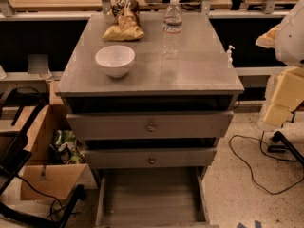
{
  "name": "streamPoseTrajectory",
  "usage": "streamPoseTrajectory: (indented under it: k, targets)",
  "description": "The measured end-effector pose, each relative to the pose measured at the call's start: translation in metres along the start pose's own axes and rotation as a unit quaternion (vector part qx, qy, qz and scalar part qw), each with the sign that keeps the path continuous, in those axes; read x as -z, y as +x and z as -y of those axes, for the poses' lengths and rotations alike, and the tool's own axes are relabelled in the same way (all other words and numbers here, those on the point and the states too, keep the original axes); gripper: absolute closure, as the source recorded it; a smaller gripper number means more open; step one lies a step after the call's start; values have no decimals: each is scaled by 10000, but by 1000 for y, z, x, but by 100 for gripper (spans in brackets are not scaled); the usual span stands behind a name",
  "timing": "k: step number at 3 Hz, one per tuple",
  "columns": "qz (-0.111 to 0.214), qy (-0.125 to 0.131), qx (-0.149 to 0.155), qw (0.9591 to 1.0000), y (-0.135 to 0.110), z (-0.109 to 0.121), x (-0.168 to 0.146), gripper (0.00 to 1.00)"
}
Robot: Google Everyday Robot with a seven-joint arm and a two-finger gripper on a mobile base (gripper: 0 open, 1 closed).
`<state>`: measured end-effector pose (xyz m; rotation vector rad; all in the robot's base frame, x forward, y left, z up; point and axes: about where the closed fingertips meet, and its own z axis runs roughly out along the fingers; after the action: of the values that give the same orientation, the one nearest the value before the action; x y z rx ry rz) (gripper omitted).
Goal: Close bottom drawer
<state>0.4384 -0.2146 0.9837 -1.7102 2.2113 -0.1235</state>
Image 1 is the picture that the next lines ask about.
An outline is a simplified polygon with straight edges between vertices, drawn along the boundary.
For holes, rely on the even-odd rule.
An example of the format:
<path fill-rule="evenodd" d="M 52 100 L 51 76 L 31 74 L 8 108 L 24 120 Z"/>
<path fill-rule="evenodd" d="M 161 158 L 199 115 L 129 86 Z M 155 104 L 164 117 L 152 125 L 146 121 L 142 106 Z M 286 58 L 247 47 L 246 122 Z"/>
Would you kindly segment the white and yellow gripper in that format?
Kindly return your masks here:
<path fill-rule="evenodd" d="M 257 125 L 263 131 L 279 129 L 304 102 L 304 68 L 288 66 L 280 74 L 271 76 L 265 98 Z"/>

